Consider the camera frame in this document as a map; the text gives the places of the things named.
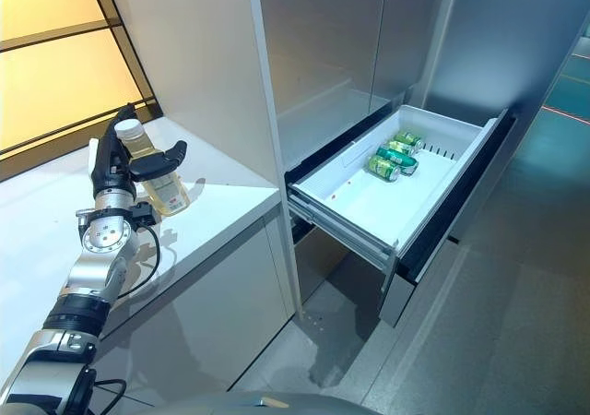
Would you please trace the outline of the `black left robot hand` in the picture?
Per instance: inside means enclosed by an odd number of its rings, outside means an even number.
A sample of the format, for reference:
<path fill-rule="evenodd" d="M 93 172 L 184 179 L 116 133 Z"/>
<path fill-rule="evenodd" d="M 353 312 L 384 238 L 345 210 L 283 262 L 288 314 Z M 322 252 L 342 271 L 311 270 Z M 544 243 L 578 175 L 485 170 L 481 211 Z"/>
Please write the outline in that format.
<path fill-rule="evenodd" d="M 133 104 L 122 107 L 99 139 L 94 167 L 90 173 L 93 196 L 108 189 L 120 189 L 136 198 L 135 183 L 147 182 L 174 172 L 184 161 L 187 143 L 179 140 L 167 151 L 139 157 L 131 161 L 130 153 L 117 137 L 115 126 L 136 118 Z"/>

